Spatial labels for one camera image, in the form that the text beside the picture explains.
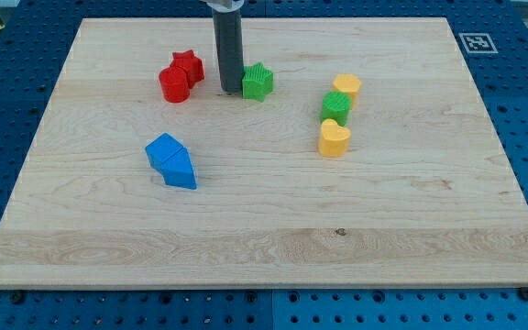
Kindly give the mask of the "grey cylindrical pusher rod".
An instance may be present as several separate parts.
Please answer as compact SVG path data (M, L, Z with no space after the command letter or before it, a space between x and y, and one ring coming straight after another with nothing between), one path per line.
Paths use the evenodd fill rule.
M222 89L230 94L242 91L244 57L240 10L212 10L219 77Z

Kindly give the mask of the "silver rod mount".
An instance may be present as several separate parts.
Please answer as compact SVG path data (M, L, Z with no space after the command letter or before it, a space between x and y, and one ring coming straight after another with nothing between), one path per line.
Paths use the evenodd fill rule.
M237 11L245 3L245 0L201 0L215 11Z

